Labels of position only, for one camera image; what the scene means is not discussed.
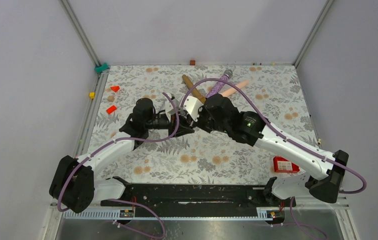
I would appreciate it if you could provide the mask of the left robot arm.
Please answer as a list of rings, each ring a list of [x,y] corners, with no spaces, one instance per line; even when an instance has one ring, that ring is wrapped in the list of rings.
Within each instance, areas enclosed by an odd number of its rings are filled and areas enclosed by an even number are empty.
[[[96,180],[96,175],[122,155],[152,142],[150,130],[168,130],[168,135],[154,140],[155,143],[193,133],[202,106],[192,96],[182,102],[169,98],[164,109],[156,111],[151,99],[137,100],[115,137],[92,152],[77,157],[66,155],[59,161],[48,191],[57,200],[57,209],[81,213],[90,204],[109,199],[121,206],[129,204],[132,192],[124,183],[115,179]]]

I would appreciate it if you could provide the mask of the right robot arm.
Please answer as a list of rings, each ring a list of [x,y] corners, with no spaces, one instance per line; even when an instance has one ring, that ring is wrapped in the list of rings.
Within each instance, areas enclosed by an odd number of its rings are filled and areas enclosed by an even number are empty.
[[[181,107],[194,126],[208,133],[222,132],[237,143],[270,151],[305,171],[300,175],[271,178],[263,193],[268,205],[276,206],[282,200],[302,196],[312,196],[329,204],[337,202],[345,175],[343,167],[349,158],[345,151],[332,153],[311,146],[254,111],[239,111],[229,98],[220,94],[213,95],[205,103],[188,96]]]

